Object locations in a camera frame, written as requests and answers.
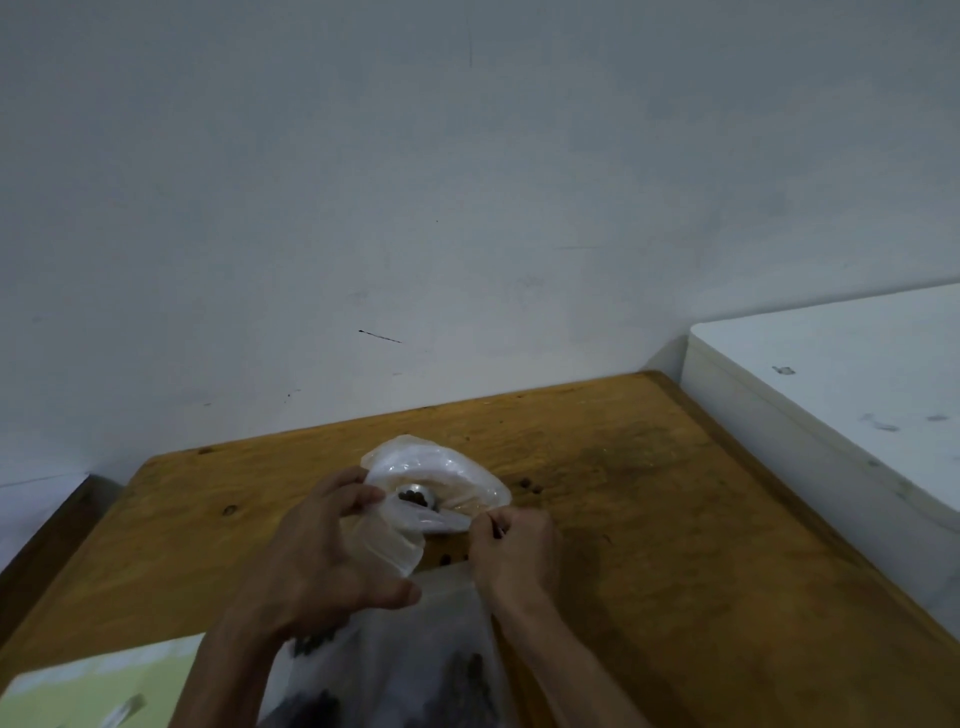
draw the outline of right hand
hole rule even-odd
[[[494,527],[502,534],[494,537]],[[561,536],[550,514],[505,506],[470,525],[473,581],[501,624],[553,608],[560,582]]]

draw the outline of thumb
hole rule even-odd
[[[374,609],[402,609],[419,602],[420,594],[420,587],[410,579],[368,576],[363,606]]]

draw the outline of white cabinet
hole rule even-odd
[[[697,325],[682,386],[960,638],[960,284]]]

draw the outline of wooden table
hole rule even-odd
[[[561,606],[659,726],[960,725],[957,643],[657,374],[155,457],[0,653],[0,685],[204,631],[317,476],[401,432],[553,513]],[[435,540],[424,564],[465,551]],[[526,724],[552,724],[505,662]]]

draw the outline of white wall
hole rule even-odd
[[[953,0],[17,6],[0,482],[960,278]]]

